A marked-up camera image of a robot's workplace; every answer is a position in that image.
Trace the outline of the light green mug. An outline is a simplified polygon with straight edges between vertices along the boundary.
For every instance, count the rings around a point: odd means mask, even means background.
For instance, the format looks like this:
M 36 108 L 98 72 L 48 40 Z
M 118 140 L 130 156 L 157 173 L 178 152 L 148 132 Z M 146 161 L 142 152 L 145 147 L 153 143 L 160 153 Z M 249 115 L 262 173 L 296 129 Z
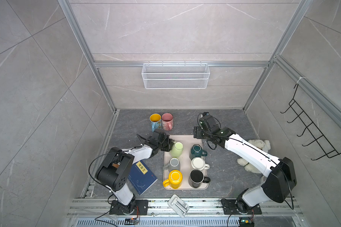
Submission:
M 169 154 L 172 158 L 179 158 L 182 152 L 183 152 L 183 144 L 181 142 L 176 142 L 174 143 Z

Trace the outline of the pink cartoon mug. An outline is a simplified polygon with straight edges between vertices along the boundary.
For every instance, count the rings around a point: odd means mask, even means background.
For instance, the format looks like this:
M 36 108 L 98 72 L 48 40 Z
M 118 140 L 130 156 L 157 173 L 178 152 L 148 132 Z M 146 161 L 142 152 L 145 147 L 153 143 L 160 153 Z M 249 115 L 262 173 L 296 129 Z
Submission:
M 166 131 L 173 129 L 173 115 L 171 113 L 164 113 L 162 115 L 162 127 Z

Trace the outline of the blue mug yellow inside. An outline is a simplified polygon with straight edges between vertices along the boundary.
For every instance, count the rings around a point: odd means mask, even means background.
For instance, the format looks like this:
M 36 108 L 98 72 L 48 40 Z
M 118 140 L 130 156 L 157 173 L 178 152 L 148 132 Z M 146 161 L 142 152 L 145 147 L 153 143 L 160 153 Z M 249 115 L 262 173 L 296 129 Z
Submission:
M 152 132 L 156 129 L 162 129 L 162 117 L 160 114 L 152 114 L 150 116 Z

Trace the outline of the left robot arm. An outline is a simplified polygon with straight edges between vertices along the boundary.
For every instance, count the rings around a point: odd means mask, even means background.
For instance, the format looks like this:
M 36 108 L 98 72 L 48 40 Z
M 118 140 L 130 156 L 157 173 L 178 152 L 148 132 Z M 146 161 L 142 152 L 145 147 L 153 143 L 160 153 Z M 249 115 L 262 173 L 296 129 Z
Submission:
M 162 129 L 156 129 L 152 135 L 144 138 L 137 134 L 141 144 L 132 148 L 112 147 L 107 153 L 98 156 L 104 160 L 90 177 L 98 184 L 108 188 L 115 196 L 117 205 L 124 214 L 135 210 L 135 196 L 127 185 L 127 179 L 134 163 L 155 156 L 158 151 L 170 152 L 175 140 Z

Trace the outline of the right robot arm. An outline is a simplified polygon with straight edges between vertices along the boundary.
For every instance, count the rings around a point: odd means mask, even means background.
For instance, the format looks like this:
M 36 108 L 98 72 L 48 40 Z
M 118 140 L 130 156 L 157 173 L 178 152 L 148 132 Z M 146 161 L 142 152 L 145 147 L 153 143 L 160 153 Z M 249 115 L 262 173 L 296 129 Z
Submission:
M 294 164 L 290 159 L 280 159 L 268 154 L 230 128 L 221 128 L 208 112 L 200 115 L 202 117 L 197 117 L 198 126 L 193 130 L 194 138 L 210 141 L 216 147 L 220 146 L 237 154 L 266 177 L 265 182 L 244 190 L 237 197 L 235 205 L 238 212 L 246 214 L 260 203 L 269 200 L 282 203 L 288 196 L 292 196 L 291 191 L 297 185 L 297 180 Z

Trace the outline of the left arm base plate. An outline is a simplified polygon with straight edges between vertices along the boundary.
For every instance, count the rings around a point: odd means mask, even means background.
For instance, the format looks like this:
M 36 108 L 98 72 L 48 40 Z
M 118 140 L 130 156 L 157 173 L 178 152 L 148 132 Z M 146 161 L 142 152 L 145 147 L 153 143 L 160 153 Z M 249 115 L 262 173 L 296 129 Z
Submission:
M 148 200 L 134 200 L 128 205 L 123 205 L 117 200 L 111 202 L 110 215 L 146 215 L 148 212 Z

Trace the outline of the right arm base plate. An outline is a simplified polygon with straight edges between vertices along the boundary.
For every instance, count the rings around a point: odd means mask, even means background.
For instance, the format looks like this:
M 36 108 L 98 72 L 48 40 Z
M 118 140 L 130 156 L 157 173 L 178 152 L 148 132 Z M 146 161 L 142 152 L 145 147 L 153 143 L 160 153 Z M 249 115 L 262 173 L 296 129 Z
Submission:
M 224 214 L 230 215 L 230 214 L 256 214 L 261 215 L 262 211 L 259 205 L 256 205 L 254 207 L 249 207 L 246 205 L 243 201 L 238 201 L 236 199 L 221 199 L 220 200 Z

